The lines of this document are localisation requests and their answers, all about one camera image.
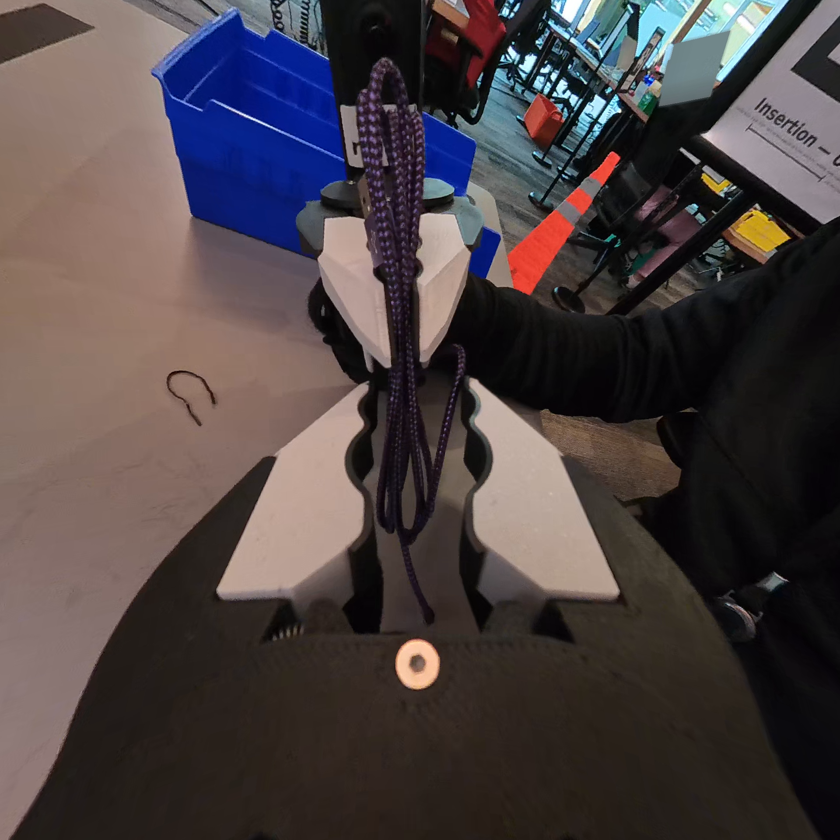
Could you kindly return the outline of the black office chair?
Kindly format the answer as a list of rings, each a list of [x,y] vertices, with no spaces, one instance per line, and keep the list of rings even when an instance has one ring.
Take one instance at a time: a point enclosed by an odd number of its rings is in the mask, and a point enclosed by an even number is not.
[[[507,36],[499,69],[505,71],[511,92],[526,87],[526,58],[538,52],[538,41],[552,14],[552,1],[521,1],[507,21]]]

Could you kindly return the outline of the person's right forearm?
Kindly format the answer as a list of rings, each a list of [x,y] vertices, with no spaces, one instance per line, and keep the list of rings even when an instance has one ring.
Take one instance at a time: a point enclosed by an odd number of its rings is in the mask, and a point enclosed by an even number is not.
[[[711,289],[636,317],[521,313],[520,403],[623,423],[697,407],[732,351],[734,298]]]

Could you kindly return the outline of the red office chair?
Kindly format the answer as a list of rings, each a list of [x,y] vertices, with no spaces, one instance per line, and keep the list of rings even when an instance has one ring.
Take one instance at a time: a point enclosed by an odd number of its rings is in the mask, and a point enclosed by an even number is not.
[[[478,82],[506,37],[494,2],[430,2],[423,102],[456,128],[480,105]]]

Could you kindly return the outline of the black twist tie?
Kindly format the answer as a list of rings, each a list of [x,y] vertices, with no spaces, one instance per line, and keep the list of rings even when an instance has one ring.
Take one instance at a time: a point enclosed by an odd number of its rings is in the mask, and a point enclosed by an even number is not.
[[[180,380],[190,380],[199,384],[206,395],[207,400],[209,401],[209,405],[215,409],[218,405],[217,394],[215,390],[210,386],[207,379],[194,372],[189,371],[186,369],[179,369],[170,371],[164,380],[164,387],[165,390],[168,392],[169,396],[171,396],[174,400],[180,403],[186,414],[192,420],[196,427],[202,428],[204,426],[202,418],[196,413],[196,409],[193,406],[193,403],[187,396],[182,394],[178,388],[176,387],[177,382]]]

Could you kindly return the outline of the black framed marker sign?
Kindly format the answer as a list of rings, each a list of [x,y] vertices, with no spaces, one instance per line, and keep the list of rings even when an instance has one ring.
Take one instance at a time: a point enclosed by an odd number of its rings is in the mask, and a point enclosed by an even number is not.
[[[839,3],[789,2],[727,75],[686,149],[738,193],[608,314],[628,314],[754,205],[808,235],[839,214]]]

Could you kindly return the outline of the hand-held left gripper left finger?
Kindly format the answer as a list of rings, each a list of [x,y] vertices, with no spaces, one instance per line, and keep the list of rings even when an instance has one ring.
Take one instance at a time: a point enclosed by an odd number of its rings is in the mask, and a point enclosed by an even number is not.
[[[380,561],[373,467],[377,392],[352,392],[277,451],[217,596],[281,600],[298,617],[320,601],[343,610],[358,634],[380,630]]]

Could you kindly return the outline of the orange traffic cone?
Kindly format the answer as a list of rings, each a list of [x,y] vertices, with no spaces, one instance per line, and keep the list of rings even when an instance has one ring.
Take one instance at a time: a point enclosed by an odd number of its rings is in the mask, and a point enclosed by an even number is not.
[[[585,177],[561,205],[552,210],[512,249],[508,255],[508,265],[515,290],[527,295],[534,292],[620,160],[619,154],[610,152],[604,162]]]

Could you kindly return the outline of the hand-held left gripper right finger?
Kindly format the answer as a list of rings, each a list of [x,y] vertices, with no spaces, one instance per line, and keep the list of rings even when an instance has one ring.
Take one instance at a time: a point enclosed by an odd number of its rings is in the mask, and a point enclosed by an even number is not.
[[[477,379],[461,396],[465,496],[460,578],[479,629],[500,604],[541,624],[558,602],[620,602],[621,592],[560,451]]]

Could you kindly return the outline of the orange bin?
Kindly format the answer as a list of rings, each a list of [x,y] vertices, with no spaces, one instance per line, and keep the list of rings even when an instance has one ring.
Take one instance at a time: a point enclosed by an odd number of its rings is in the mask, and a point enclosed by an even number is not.
[[[537,93],[521,120],[531,140],[541,151],[547,151],[563,127],[564,114],[552,99]]]

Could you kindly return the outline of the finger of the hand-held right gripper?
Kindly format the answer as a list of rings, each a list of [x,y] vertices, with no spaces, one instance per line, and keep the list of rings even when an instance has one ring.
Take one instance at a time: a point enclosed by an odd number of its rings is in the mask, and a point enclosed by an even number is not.
[[[419,362],[428,365],[454,319],[466,286],[470,253],[452,214],[422,215],[419,236],[416,346]]]
[[[323,222],[323,245],[318,258],[324,289],[353,336],[368,365],[392,366],[392,342],[385,286],[377,279],[364,221],[358,217],[329,217]]]

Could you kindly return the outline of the blue plastic bin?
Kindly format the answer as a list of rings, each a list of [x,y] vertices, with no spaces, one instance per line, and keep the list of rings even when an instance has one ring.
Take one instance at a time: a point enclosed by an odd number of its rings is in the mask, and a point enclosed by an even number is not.
[[[231,7],[173,48],[152,75],[192,215],[305,255],[298,214],[346,175],[329,58],[277,31],[257,33]],[[408,101],[405,81],[404,88]],[[411,111],[405,147],[422,126],[425,176],[424,121]],[[485,221],[469,271],[488,277],[500,244]]]

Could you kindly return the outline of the yellow bin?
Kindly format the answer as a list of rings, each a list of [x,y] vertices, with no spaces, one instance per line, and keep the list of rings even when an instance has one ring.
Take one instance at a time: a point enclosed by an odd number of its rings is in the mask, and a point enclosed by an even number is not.
[[[725,231],[724,238],[730,245],[757,259],[759,256],[772,256],[791,240],[791,235],[771,216],[754,208],[740,216],[736,223]]]

